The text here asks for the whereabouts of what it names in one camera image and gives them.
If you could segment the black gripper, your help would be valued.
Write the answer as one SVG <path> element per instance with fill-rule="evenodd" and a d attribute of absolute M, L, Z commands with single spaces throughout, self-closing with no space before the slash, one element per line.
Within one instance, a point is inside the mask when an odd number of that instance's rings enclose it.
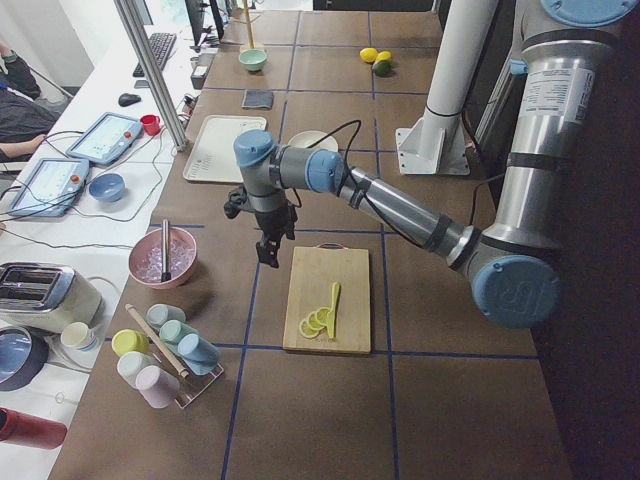
<path fill-rule="evenodd" d="M 262 237 L 256 243 L 256 252 L 260 263 L 279 267 L 278 252 L 283 236 L 295 239 L 295 223 L 298 220 L 296 206 L 291 202 L 269 212 L 255 212 L 255 217 L 262 231 Z"/>

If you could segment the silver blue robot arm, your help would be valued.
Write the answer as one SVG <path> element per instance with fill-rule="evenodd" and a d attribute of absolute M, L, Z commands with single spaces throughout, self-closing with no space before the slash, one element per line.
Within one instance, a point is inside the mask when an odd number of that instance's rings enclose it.
<path fill-rule="evenodd" d="M 561 175 L 584 121 L 595 73 L 609 57 L 632 1 L 520 1 L 504 75 L 526 79 L 493 224 L 462 226 L 448 216 L 350 166 L 325 149 L 277 144 L 264 130 L 234 142 L 243 182 L 224 206 L 227 217 L 252 213 L 262 236 L 259 260 L 277 265 L 283 239 L 292 238 L 297 214 L 290 189 L 330 193 L 447 260 L 471 285 L 490 320 L 529 328 L 546 320 L 560 296 L 547 263 L 557 248 L 550 224 Z"/>

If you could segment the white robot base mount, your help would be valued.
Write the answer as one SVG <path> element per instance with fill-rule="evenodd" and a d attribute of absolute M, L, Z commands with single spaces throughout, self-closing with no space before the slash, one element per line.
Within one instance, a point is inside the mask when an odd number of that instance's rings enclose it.
<path fill-rule="evenodd" d="M 467 175 L 461 114 L 497 0 L 451 2 L 422 116 L 395 132 L 403 175 Z"/>

